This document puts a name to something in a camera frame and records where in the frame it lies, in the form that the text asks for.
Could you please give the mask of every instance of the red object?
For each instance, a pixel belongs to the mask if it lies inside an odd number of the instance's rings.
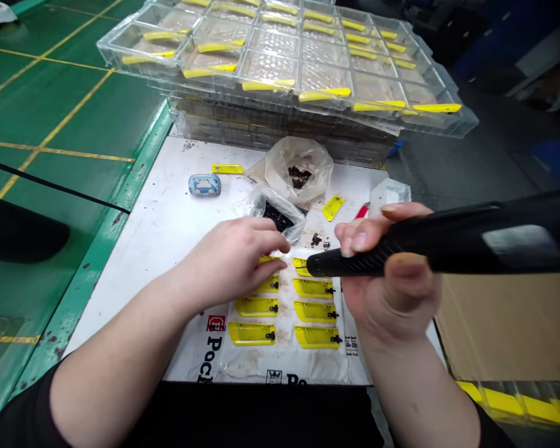
[[[365,202],[361,207],[361,210],[359,210],[359,212],[355,216],[355,219],[365,218],[365,215],[367,214],[368,210],[369,210],[369,202]]]

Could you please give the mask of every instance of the clear plastic bag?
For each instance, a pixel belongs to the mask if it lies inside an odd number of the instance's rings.
[[[274,191],[262,185],[256,185],[249,193],[245,202],[240,204],[243,216],[262,217],[266,211],[266,202],[292,221],[292,226],[284,229],[282,234],[293,244],[298,241],[305,228],[305,215],[286,199],[281,198]]]
[[[295,188],[293,176],[289,173],[293,167],[310,173],[300,189]],[[332,169],[334,160],[318,142],[284,137],[245,174],[257,183],[269,186],[281,198],[298,204],[325,193],[330,185]]]

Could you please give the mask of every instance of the floor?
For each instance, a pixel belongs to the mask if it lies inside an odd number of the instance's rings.
[[[105,68],[95,42],[142,4],[50,0],[0,29],[0,163],[114,200],[162,98],[144,80]],[[108,209],[3,171],[0,198],[72,231],[46,262],[0,262],[1,407]]]

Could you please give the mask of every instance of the black debris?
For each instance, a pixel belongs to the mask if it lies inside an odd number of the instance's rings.
[[[290,221],[282,213],[277,211],[268,201],[266,201],[266,210],[263,212],[264,218],[270,218],[276,224],[278,232],[283,232],[289,227],[294,226],[294,222]]]
[[[288,174],[292,177],[292,186],[297,190],[303,188],[309,180],[309,177],[311,177],[311,173],[309,171],[301,171],[296,166],[288,168]]]

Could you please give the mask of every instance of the black sleeve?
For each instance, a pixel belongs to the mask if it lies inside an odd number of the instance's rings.
[[[0,412],[0,448],[70,448],[56,428],[50,410],[50,385],[59,365],[13,398]]]

